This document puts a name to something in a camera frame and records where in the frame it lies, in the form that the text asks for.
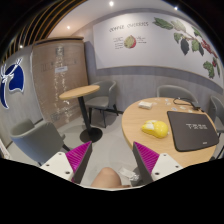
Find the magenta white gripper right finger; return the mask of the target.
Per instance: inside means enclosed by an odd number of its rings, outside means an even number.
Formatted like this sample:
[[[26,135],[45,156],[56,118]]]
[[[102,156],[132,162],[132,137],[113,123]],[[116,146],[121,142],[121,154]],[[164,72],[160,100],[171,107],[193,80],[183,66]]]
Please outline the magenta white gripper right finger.
[[[138,142],[133,143],[133,154],[145,185],[182,169],[167,153],[158,154]]]

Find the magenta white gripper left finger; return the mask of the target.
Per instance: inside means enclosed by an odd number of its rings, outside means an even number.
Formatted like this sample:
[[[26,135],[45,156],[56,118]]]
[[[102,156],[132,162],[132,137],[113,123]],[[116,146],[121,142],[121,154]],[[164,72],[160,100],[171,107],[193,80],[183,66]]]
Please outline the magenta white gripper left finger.
[[[41,169],[70,182],[80,184],[91,153],[92,142],[89,141],[67,153],[56,153],[41,166]]]

